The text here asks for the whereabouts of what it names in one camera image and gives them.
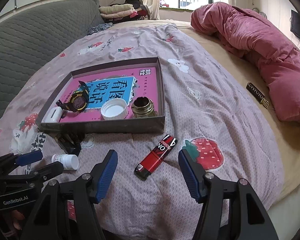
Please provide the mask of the person's left hand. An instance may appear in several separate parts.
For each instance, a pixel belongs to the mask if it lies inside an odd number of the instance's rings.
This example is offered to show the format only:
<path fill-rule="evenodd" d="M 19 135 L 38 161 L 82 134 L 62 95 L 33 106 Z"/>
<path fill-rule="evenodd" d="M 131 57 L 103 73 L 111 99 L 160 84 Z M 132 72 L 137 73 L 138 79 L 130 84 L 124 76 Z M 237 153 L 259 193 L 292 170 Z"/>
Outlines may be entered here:
<path fill-rule="evenodd" d="M 20 221 L 25 219 L 18 210 L 8 211 L 0 217 L 0 230 L 5 239 L 19 239 L 18 231 L 21 230 Z"/>

